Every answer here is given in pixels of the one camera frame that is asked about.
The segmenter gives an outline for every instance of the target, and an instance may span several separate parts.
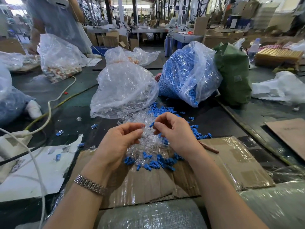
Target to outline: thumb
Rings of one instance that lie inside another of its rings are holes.
[[[155,122],[154,126],[156,127],[156,129],[158,129],[160,131],[160,133],[162,133],[165,137],[170,137],[170,134],[172,133],[172,130],[170,128],[168,128],[165,124],[161,123],[161,122]]]
[[[143,129],[139,128],[135,131],[130,132],[129,134],[124,135],[124,138],[130,144],[134,142],[135,139],[141,138],[142,133],[143,133]]]

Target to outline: factory floor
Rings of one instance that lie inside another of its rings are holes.
[[[166,61],[163,48],[145,47],[143,49],[146,52],[160,50],[161,53],[159,56],[162,57],[162,60]],[[157,75],[158,73],[162,72],[162,69],[150,69],[150,72],[153,75]],[[88,89],[52,111],[51,122],[45,128],[45,132],[48,136],[47,145],[69,144],[82,133],[84,135],[83,142],[86,143],[84,149],[90,148],[93,145],[98,146],[107,130],[116,126],[117,120],[90,118],[90,101],[98,87],[96,81],[98,74],[99,71],[93,71],[92,67],[83,68],[82,72],[75,76],[77,81],[69,90],[67,90],[68,94],[64,95],[57,103],[54,103],[54,105],[58,104],[69,96]],[[251,82],[269,80],[274,78],[274,76],[275,75],[271,72],[271,69],[258,67],[249,71],[249,78]],[[12,78],[13,85],[16,88],[25,94],[36,98],[36,101],[41,105],[43,112],[47,111],[47,101],[57,98],[62,90],[73,81],[70,78],[56,84],[51,84],[41,75],[40,70],[36,70],[28,74],[12,74]],[[304,82],[305,77],[300,77],[300,80]],[[166,98],[163,97],[159,97],[158,102],[168,107],[175,107],[178,111],[185,111],[187,117],[195,117],[194,124],[199,124],[198,131],[201,133],[205,134],[210,132],[215,137],[233,135],[239,138],[241,141],[250,138],[250,135],[248,135],[245,130],[243,130],[213,99],[209,98],[208,100],[200,103],[199,108],[191,108],[183,101],[166,100]],[[270,101],[251,99],[248,104],[241,108],[228,107],[228,109],[239,116],[251,128],[253,128],[271,146],[279,151],[283,151],[281,154],[285,157],[289,157],[292,163],[304,165],[303,160],[300,159],[289,147],[287,147],[285,143],[283,143],[276,135],[270,132],[270,130],[268,130],[264,124],[266,121],[304,118],[305,109],[303,104],[300,105],[300,110],[298,112],[294,112],[292,111],[291,106]],[[82,121],[77,121],[77,117],[81,117]],[[29,118],[21,116],[13,123],[5,127],[5,129],[11,132],[23,130],[30,122],[31,120]],[[98,130],[93,131],[91,129],[90,126],[93,124],[99,125]],[[55,136],[55,133],[59,130],[63,130],[64,134],[57,137]],[[37,134],[33,137],[31,144],[34,145],[42,139],[43,135]],[[264,149],[259,150],[259,152],[256,150],[253,150],[252,152],[253,156],[265,169],[271,169],[274,166],[286,166],[279,161],[276,156]],[[58,194],[51,194],[47,196],[47,213],[50,213],[57,196]],[[171,201],[173,202],[170,207],[172,210],[179,207],[183,208],[184,204],[186,204],[185,200],[183,199]],[[187,203],[189,209],[194,207],[197,208],[200,211],[200,217],[205,220],[207,227],[209,227],[207,214],[201,199],[197,198],[187,201],[191,201]],[[19,224],[38,221],[41,210],[41,204],[39,203],[40,201],[37,199],[26,199],[1,203],[0,221],[3,223],[3,225],[8,225],[6,228],[15,228]],[[132,207],[153,209],[152,204]],[[124,210],[118,208],[112,209],[111,211],[120,211],[120,213],[122,213]],[[194,222],[196,221],[198,223],[201,222],[201,219],[198,218],[190,218],[189,220],[194,220]],[[171,227],[172,225],[163,225],[162,228]]]

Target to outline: bracelet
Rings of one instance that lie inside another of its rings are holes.
[[[91,181],[90,179],[82,176],[82,175],[78,175],[75,180],[74,180],[77,184],[79,184],[80,186],[96,193],[99,195],[106,195],[106,188],[95,183],[94,181]]]

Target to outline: person's left hand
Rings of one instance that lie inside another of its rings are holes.
[[[126,123],[109,129],[95,150],[93,159],[108,166],[111,171],[117,169],[127,148],[139,144],[142,127],[145,127],[145,124]]]

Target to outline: stack of yellow strips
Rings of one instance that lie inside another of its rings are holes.
[[[303,51],[292,51],[289,49],[264,48],[255,55],[256,61],[297,63],[303,55]]]

